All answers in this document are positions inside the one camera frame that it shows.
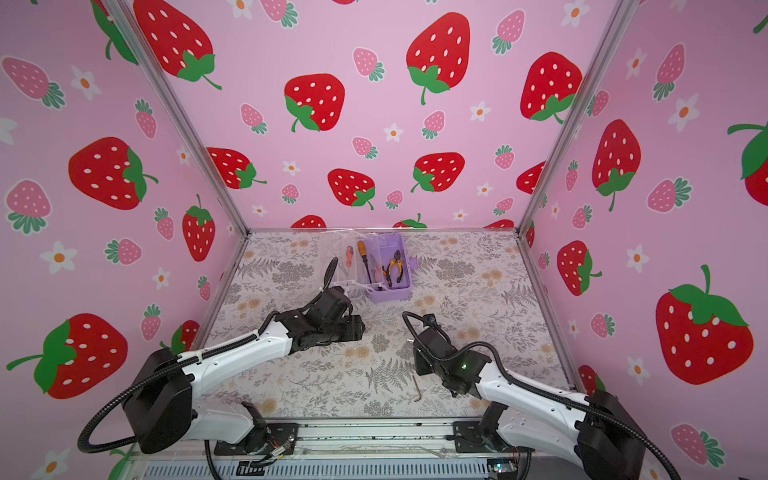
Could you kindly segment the dark long hex key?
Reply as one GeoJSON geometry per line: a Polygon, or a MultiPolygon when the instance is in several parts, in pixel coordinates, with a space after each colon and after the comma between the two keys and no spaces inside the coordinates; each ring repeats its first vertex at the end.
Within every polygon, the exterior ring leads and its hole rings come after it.
{"type": "Polygon", "coordinates": [[[412,401],[414,403],[420,402],[423,399],[422,390],[421,390],[421,388],[420,388],[420,386],[418,384],[418,381],[417,381],[417,378],[416,378],[415,375],[412,375],[412,380],[413,380],[414,387],[415,387],[415,390],[416,390],[416,396],[413,398],[412,401]]]}

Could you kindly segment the orange needle nose pliers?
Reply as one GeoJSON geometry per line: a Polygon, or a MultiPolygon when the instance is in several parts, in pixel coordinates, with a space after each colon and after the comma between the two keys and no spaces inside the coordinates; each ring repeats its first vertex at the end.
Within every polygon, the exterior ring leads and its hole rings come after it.
{"type": "Polygon", "coordinates": [[[371,276],[377,286],[377,289],[379,291],[386,290],[388,287],[388,283],[386,280],[385,273],[382,270],[382,265],[379,258],[375,255],[370,255],[369,265],[371,270],[371,276]]]}

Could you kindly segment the purple plastic tool box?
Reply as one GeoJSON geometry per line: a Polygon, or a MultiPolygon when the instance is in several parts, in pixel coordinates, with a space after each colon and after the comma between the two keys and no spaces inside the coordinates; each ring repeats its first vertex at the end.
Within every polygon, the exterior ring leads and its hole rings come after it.
{"type": "Polygon", "coordinates": [[[338,260],[330,285],[365,294],[371,302],[411,297],[418,261],[407,254],[402,234],[337,230],[323,234],[321,263],[338,260]]]}

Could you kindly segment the wooden handle screwdriver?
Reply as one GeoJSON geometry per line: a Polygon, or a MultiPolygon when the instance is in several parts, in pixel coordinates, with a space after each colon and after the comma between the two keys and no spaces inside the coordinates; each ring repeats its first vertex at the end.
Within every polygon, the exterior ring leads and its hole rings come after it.
{"type": "Polygon", "coordinates": [[[366,273],[368,284],[372,285],[373,284],[373,280],[372,280],[372,276],[371,276],[371,273],[370,273],[369,262],[368,262],[368,254],[367,254],[367,248],[366,248],[365,242],[362,241],[362,240],[358,241],[357,242],[357,249],[358,249],[358,253],[359,253],[359,255],[360,255],[361,259],[362,259],[362,262],[363,262],[364,271],[366,273]]]}

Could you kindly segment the yellow black cutting pliers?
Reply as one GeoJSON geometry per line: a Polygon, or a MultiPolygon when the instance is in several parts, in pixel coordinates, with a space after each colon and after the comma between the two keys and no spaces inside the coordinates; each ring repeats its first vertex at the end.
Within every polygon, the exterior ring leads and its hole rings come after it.
{"type": "Polygon", "coordinates": [[[394,283],[401,283],[404,276],[403,254],[396,250],[393,257],[389,260],[387,266],[382,268],[388,287],[392,288],[394,283]]]}

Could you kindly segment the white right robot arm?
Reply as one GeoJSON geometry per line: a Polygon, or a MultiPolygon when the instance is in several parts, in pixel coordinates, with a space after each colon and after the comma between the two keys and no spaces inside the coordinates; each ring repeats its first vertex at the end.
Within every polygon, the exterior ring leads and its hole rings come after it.
{"type": "Polygon", "coordinates": [[[414,335],[417,373],[435,374],[452,395],[490,403],[481,438],[492,450],[527,448],[581,466],[591,479],[638,479],[644,432],[618,398],[558,390],[506,371],[491,355],[460,351],[447,335],[414,335]]]}

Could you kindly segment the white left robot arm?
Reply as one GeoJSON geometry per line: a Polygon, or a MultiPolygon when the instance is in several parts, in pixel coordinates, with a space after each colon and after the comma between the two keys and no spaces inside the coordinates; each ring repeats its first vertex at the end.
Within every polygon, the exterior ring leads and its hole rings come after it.
{"type": "Polygon", "coordinates": [[[301,309],[271,312],[252,333],[177,355],[167,348],[154,352],[122,408],[144,454],[188,440],[257,453],[271,435],[257,407],[249,401],[213,403],[206,394],[262,363],[314,347],[359,341],[364,332],[363,320],[344,290],[329,287],[301,309]]]}

